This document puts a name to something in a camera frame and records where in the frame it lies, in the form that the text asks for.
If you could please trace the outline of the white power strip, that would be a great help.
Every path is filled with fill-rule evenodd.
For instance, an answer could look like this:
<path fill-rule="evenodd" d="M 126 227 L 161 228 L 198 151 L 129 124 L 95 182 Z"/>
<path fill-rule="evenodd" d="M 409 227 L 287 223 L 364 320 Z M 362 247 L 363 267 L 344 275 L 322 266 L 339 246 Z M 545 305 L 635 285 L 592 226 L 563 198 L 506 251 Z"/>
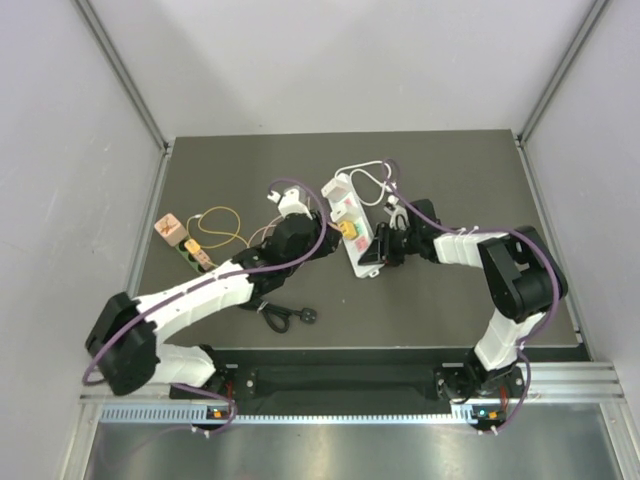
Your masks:
<path fill-rule="evenodd" d="M 331 221 L 341 229 L 343 245 L 352 270 L 359 279 L 373 279 L 379 275 L 382 265 L 360 263 L 372 246 L 374 232 L 364 206 L 356 195 L 353 182 L 346 173 L 339 173 L 327 184 L 329 186 L 331 189 L 326 199 L 331 208 Z"/>

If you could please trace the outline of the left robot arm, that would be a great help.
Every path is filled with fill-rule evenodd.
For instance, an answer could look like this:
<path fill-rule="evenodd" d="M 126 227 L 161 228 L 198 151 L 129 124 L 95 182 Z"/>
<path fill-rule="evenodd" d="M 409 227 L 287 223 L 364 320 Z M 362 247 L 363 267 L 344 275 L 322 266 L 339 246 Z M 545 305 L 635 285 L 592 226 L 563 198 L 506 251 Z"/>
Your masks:
<path fill-rule="evenodd" d="M 211 349 L 171 345 L 169 338 L 280 288 L 301 264 L 334 253 L 340 241 L 340 233 L 319 213 L 290 214 L 261 244 L 194 280 L 136 298 L 125 292 L 111 296 L 85 341 L 91 369 L 99 371 L 115 396 L 148 384 L 181 384 L 205 396 L 220 394 L 227 374 L 216 366 Z"/>

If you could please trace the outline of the white charger plug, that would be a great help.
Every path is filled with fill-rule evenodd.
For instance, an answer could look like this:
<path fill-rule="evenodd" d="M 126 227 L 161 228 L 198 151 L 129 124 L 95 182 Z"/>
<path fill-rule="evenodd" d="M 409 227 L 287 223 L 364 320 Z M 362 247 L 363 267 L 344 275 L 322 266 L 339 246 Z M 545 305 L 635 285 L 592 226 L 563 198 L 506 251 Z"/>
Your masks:
<path fill-rule="evenodd" d="M 339 178 L 332 178 L 321 188 L 322 196 L 330 202 L 339 202 L 349 191 L 349 183 Z"/>

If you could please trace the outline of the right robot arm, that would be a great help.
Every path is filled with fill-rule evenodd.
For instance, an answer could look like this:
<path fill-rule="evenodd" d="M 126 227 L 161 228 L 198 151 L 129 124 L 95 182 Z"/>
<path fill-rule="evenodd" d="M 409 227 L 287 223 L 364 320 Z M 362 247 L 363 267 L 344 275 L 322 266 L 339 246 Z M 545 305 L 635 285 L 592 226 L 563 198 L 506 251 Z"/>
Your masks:
<path fill-rule="evenodd" d="M 444 381 L 449 393 L 463 401 L 490 395 L 502 385 L 528 338 L 568 291 L 566 277 L 534 227 L 448 231 L 427 199 L 409 204 L 401 226 L 378 223 L 358 264 L 397 267 L 409 255 L 484 272 L 494 312 L 462 371 Z"/>

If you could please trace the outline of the yellow charger plug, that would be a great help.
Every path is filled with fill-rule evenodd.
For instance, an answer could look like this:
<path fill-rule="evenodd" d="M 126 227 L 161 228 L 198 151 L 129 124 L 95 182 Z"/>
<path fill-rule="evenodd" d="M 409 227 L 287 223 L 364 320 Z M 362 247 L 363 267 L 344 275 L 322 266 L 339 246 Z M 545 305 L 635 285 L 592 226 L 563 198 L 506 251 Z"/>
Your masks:
<path fill-rule="evenodd" d="M 360 236 L 357 224 L 352 221 L 340 222 L 338 228 L 345 240 L 353 241 Z"/>

